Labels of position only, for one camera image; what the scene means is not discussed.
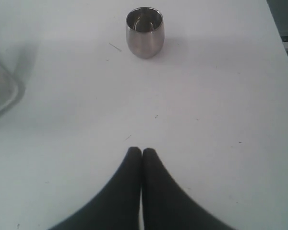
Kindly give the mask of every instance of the white table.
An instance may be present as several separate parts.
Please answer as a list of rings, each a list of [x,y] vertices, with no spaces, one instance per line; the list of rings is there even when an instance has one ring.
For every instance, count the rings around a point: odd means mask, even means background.
[[[125,42],[143,5],[165,20],[150,60]],[[129,146],[225,223],[288,230],[288,58],[265,0],[2,0],[0,63],[26,87],[0,118],[0,230],[68,217]]]

